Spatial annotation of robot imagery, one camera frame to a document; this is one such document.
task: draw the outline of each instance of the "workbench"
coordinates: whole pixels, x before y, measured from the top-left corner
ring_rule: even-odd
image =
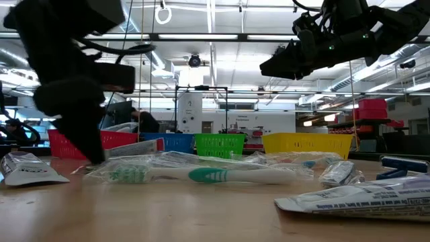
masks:
[[[368,180],[374,161],[355,161]],[[69,184],[0,186],[0,240],[14,241],[427,241],[429,225],[284,212],[273,199],[321,190],[314,181],[255,184],[86,184],[82,161],[53,159]]]

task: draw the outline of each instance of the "yellow basket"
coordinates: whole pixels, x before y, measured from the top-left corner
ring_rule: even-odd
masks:
[[[276,133],[263,136],[266,153],[323,151],[338,153],[348,159],[351,134]]]

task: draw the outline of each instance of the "green basket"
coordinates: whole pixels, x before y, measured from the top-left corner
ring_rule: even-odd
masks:
[[[195,134],[197,155],[230,159],[242,155],[246,134]]]

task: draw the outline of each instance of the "blue razor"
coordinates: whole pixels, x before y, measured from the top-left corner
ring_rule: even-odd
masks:
[[[394,170],[378,174],[376,176],[377,180],[405,177],[408,174],[408,171],[419,173],[430,172],[430,163],[428,161],[392,156],[382,156],[380,161],[383,167],[394,168]]]

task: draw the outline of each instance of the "blue basket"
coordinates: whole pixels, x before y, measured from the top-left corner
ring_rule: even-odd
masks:
[[[140,137],[145,140],[163,138],[166,151],[194,153],[194,134],[140,133]]]

